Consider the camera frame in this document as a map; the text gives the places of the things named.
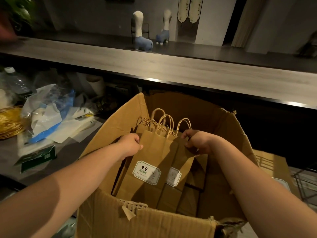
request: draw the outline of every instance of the clear plastic bag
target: clear plastic bag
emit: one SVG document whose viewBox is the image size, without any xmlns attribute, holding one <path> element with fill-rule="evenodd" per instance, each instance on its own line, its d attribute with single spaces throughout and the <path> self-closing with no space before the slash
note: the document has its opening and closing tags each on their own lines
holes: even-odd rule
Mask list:
<svg viewBox="0 0 317 238">
<path fill-rule="evenodd" d="M 25 129 L 32 135 L 29 143 L 45 139 L 66 118 L 73 106 L 75 91 L 56 84 L 38 88 L 25 102 L 21 118 Z"/>
</svg>

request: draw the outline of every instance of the left arm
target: left arm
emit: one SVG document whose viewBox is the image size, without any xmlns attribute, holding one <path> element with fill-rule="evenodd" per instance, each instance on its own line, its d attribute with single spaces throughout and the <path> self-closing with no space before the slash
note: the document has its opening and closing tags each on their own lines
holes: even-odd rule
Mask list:
<svg viewBox="0 0 317 238">
<path fill-rule="evenodd" d="M 142 148 L 137 134 L 81 158 L 0 203 L 0 237 L 51 237 L 119 160 Z"/>
</svg>

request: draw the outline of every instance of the white bottle cap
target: white bottle cap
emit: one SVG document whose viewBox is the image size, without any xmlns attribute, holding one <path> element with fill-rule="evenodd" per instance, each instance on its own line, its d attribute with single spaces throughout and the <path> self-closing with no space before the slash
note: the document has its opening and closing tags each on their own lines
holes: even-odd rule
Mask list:
<svg viewBox="0 0 317 238">
<path fill-rule="evenodd" d="M 13 67 L 6 67 L 4 68 L 4 70 L 7 72 L 7 73 L 14 73 L 15 72 L 15 69 Z"/>
</svg>

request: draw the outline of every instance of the alpaca figurine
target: alpaca figurine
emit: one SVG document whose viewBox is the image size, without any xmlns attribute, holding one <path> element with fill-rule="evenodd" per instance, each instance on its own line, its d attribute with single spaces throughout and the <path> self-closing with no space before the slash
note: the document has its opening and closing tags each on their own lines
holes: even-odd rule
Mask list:
<svg viewBox="0 0 317 238">
<path fill-rule="evenodd" d="M 142 37 L 143 13 L 136 11 L 133 15 L 135 19 L 135 50 L 142 48 L 144 51 L 151 51 L 153 42 L 150 39 Z"/>
<path fill-rule="evenodd" d="M 156 44 L 160 43 L 161 45 L 163 45 L 164 41 L 168 42 L 168 40 L 170 39 L 170 21 L 172 18 L 172 14 L 170 10 L 165 10 L 164 11 L 164 28 L 161 32 L 161 34 L 157 34 L 156 35 Z"/>
</svg>

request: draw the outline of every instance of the blue animal body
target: blue animal body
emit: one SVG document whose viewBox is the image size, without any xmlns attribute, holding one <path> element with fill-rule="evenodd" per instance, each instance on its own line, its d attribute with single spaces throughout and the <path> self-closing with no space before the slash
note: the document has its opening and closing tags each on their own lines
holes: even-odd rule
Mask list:
<svg viewBox="0 0 317 238">
<path fill-rule="evenodd" d="M 146 39 L 142 36 L 135 37 L 135 49 L 139 50 L 139 48 L 144 49 L 144 51 L 151 51 L 153 48 L 153 42 L 150 39 Z"/>
<path fill-rule="evenodd" d="M 163 30 L 161 34 L 156 35 L 156 43 L 160 43 L 161 45 L 164 43 L 164 41 L 168 42 L 170 39 L 170 31 L 169 30 Z"/>
</svg>

